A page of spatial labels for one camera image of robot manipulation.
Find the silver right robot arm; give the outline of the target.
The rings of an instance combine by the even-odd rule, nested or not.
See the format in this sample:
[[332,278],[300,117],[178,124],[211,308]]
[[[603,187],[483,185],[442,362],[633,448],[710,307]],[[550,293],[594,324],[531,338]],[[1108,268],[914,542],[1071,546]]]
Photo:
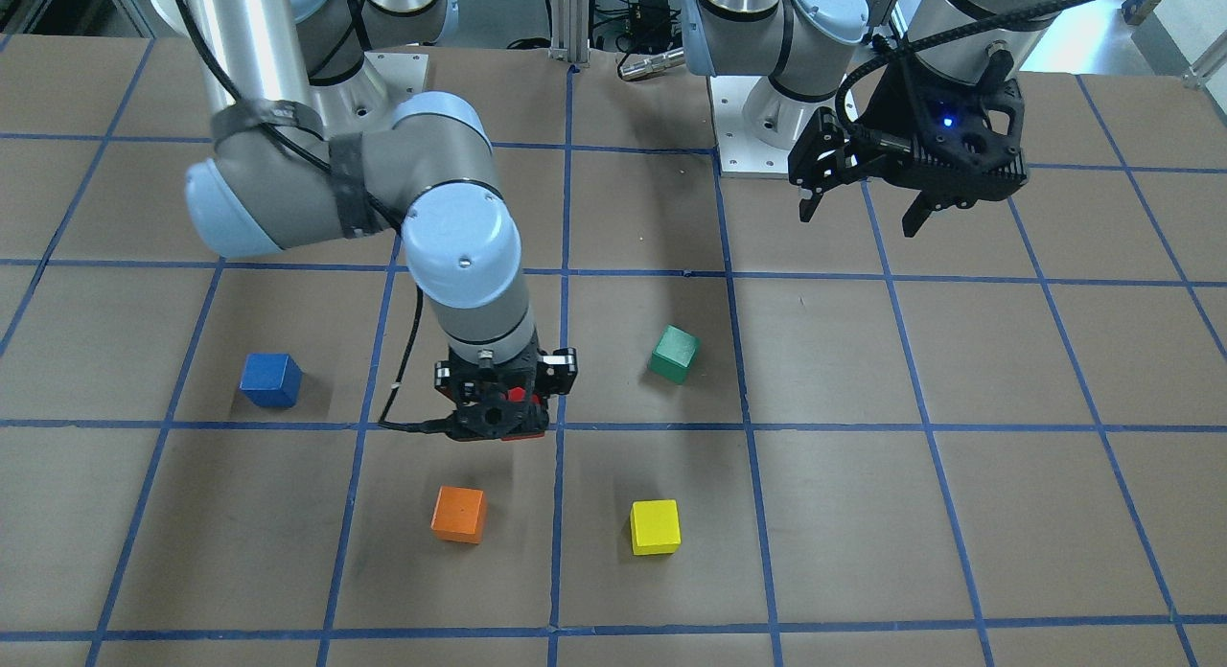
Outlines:
[[449,353],[445,418],[380,424],[460,443],[547,432],[575,349],[541,349],[521,235],[471,104],[395,82],[382,47],[434,44],[456,0],[152,0],[198,51],[212,154],[187,170],[187,208],[221,257],[395,232]]

